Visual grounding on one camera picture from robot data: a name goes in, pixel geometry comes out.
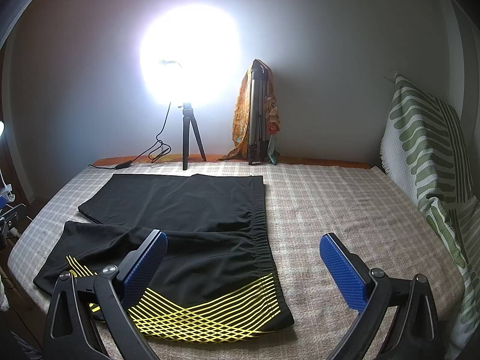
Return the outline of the green striped white pillow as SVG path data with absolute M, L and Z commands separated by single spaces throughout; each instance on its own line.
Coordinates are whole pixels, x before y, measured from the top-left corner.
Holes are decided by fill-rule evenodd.
M 463 281 L 450 335 L 461 351 L 479 327 L 479 199 L 456 110 L 400 74 L 381 142 L 386 174 L 440 238 Z

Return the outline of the black pants yellow stripes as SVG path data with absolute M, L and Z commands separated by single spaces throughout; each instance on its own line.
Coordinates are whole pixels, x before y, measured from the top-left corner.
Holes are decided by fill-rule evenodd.
M 168 248 L 129 307 L 138 330 L 164 340 L 243 341 L 290 327 L 269 245 L 259 176 L 115 174 L 80 204 L 34 284 L 52 293 L 62 272 L 96 275 L 158 229 Z

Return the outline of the checked beige bed cover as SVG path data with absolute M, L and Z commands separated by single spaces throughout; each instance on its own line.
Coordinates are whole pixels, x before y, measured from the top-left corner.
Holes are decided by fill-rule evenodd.
M 459 311 L 464 284 L 450 253 L 380 169 L 219 162 L 191 164 L 188 173 L 264 178 L 269 242 L 295 323 L 224 345 L 152 340 L 161 359 L 325 359 L 356 317 L 320 258 L 325 233 L 390 277 L 425 275 L 442 323 Z

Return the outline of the orange patterned scarf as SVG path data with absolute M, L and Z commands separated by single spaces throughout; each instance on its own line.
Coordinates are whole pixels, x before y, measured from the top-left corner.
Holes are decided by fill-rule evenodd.
M 280 132 L 280 118 L 278 111 L 278 102 L 274 94 L 273 75 L 270 67 L 261 61 L 268 70 L 268 86 L 267 95 L 264 100 L 266 137 L 268 140 L 267 157 L 265 162 L 277 164 L 278 151 L 277 134 Z M 245 159 L 247 160 L 248 151 L 248 128 L 250 117 L 250 92 L 251 92 L 251 67 L 242 79 L 239 89 L 238 99 L 236 101 L 233 124 L 232 124 L 232 140 L 233 149 L 221 157 L 222 160 Z

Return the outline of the folded silver tripod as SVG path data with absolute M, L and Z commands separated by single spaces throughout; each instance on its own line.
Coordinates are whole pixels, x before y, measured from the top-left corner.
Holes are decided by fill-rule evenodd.
M 264 100 L 267 95 L 269 73 L 266 66 L 255 59 L 251 67 L 250 117 L 248 128 L 247 160 L 249 165 L 261 163 L 267 157 L 268 140 Z

